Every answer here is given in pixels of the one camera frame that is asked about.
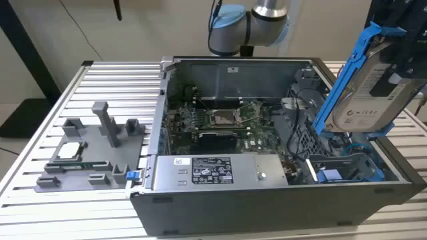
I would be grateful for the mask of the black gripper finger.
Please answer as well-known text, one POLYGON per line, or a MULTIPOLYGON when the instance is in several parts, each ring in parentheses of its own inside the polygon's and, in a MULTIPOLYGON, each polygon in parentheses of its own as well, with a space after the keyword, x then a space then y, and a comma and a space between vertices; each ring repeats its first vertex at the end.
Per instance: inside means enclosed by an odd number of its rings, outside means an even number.
POLYGON ((385 73, 382 74, 377 84, 374 85, 373 89, 370 90, 370 95, 373 97, 388 97, 393 90, 397 87, 397 84, 390 83, 390 77, 396 73, 396 65, 392 65, 385 73))

